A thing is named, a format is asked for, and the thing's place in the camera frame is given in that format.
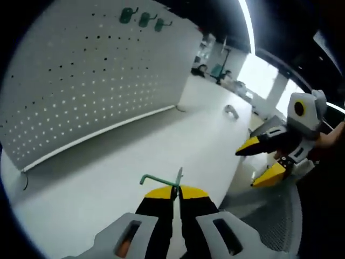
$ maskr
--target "white tabletop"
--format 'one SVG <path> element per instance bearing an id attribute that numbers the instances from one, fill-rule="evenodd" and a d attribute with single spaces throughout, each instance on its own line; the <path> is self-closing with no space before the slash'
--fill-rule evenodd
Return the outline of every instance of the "white tabletop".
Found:
<path id="1" fill-rule="evenodd" d="M 224 113 L 227 104 L 238 120 Z M 143 118 L 44 161 L 28 172 L 25 191 L 25 178 L 3 151 L 1 177 L 13 212 L 46 257 L 81 254 L 97 233 L 135 212 L 147 192 L 162 186 L 149 179 L 139 185 L 143 174 L 175 181 L 183 167 L 181 183 L 205 190 L 220 205 L 238 166 L 234 153 L 248 136 L 251 106 L 191 76 L 180 108 L 187 112 L 172 109 Z M 184 253 L 179 224 L 173 226 L 168 258 Z"/>

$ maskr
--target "pegboard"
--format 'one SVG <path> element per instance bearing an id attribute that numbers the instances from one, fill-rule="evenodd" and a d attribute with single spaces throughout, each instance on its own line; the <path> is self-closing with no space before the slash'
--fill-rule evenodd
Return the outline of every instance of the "pegboard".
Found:
<path id="1" fill-rule="evenodd" d="M 120 23 L 121 11 L 138 12 Z M 142 13 L 171 26 L 142 28 Z M 109 126 L 176 105 L 202 40 L 149 0 L 60 0 L 32 24 L 6 71 L 0 141 L 18 169 Z"/>

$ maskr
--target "window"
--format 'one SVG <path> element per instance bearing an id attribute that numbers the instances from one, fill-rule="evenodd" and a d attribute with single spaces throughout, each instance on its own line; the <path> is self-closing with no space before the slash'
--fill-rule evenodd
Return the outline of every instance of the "window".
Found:
<path id="1" fill-rule="evenodd" d="M 294 81 L 289 80 L 276 106 L 277 110 L 284 114 L 285 117 L 287 117 L 287 106 L 292 93 L 304 93 L 304 91 Z"/>
<path id="2" fill-rule="evenodd" d="M 277 68 L 255 55 L 248 54 L 238 80 L 244 82 L 248 89 L 266 99 L 277 75 Z"/>

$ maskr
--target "gray gripper housing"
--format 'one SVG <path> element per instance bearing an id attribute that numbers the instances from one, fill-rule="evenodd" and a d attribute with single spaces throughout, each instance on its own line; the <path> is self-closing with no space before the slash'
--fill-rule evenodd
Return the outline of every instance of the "gray gripper housing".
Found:
<path id="1" fill-rule="evenodd" d="M 229 212 L 198 216 L 196 219 L 204 233 L 212 259 L 294 258 L 286 252 L 269 249 L 261 242 L 255 229 Z M 217 229 L 216 225 L 219 224 L 223 226 L 226 237 L 222 237 Z"/>
<path id="2" fill-rule="evenodd" d="M 121 259 L 115 255 L 132 225 L 139 226 L 130 244 L 126 259 L 144 259 L 158 217 L 133 213 L 123 214 L 110 226 L 99 232 L 92 248 L 79 256 L 64 259 Z"/>

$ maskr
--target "person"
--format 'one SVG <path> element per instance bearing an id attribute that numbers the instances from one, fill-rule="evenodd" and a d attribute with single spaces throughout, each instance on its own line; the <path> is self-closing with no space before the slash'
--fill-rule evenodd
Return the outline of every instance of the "person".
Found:
<path id="1" fill-rule="evenodd" d="M 344 241 L 345 122 L 329 134 L 320 133 L 308 158 L 319 160 L 309 173 L 296 183 L 302 209 L 300 258 L 328 258 L 342 253 Z M 279 150 L 276 158 L 288 151 Z"/>
<path id="2" fill-rule="evenodd" d="M 191 69 L 193 76 L 200 76 L 205 78 L 205 72 L 207 71 L 207 66 L 205 64 L 200 65 L 198 68 Z"/>
<path id="3" fill-rule="evenodd" d="M 230 70 L 226 70 L 225 73 L 220 75 L 220 77 L 217 80 L 217 84 L 221 85 L 222 81 L 226 80 L 226 77 L 229 77 L 230 80 L 232 80 L 232 76 L 231 76 L 231 71 Z"/>

